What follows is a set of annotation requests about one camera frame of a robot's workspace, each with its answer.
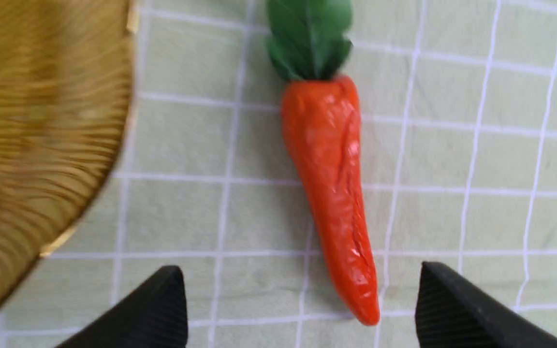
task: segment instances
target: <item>orange carrot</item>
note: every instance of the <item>orange carrot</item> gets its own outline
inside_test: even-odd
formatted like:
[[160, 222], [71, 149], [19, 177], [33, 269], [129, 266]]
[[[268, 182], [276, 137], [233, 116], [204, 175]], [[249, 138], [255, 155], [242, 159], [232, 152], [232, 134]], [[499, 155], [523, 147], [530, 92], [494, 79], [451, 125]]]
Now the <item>orange carrot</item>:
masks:
[[352, 47], [349, 0], [268, 0], [267, 45], [289, 83], [283, 140], [303, 182], [330, 278], [365, 325], [380, 321], [376, 267], [360, 183], [358, 91], [338, 69]]

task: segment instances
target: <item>carrot leaves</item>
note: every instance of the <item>carrot leaves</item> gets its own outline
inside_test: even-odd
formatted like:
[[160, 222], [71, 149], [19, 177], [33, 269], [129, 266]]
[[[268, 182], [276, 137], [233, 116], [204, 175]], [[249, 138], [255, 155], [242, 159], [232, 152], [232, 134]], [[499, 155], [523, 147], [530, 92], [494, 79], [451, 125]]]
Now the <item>carrot leaves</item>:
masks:
[[270, 60], [286, 81], [331, 80], [352, 43], [350, 0], [267, 0]]

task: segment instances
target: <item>golden plate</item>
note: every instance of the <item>golden plate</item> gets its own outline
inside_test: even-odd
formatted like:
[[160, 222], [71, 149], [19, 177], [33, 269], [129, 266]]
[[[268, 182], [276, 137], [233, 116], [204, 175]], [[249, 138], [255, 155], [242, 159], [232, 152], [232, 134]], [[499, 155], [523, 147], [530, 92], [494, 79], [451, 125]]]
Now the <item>golden plate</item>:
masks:
[[0, 0], [0, 304], [72, 231], [119, 155], [131, 7]]

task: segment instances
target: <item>light green fabric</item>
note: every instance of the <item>light green fabric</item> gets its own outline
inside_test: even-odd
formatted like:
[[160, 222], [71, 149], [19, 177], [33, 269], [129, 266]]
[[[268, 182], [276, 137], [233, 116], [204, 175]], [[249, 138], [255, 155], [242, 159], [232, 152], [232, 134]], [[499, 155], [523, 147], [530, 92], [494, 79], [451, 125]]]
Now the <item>light green fabric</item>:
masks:
[[557, 0], [353, 3], [381, 325], [349, 319], [328, 280], [281, 140], [263, 0], [144, 0], [131, 146], [2, 312], [8, 348], [53, 346], [162, 264], [183, 267], [191, 348], [415, 348], [423, 260], [557, 335]]

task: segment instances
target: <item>ribbed black surface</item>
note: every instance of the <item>ribbed black surface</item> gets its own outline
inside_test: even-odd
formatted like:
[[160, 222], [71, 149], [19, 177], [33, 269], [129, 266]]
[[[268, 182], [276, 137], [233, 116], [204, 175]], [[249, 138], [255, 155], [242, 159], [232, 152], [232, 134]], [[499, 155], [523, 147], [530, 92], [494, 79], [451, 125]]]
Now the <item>ribbed black surface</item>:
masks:
[[557, 338], [439, 262], [423, 263], [416, 334], [421, 348], [557, 348]]
[[58, 348], [184, 348], [187, 341], [184, 276], [165, 266]]

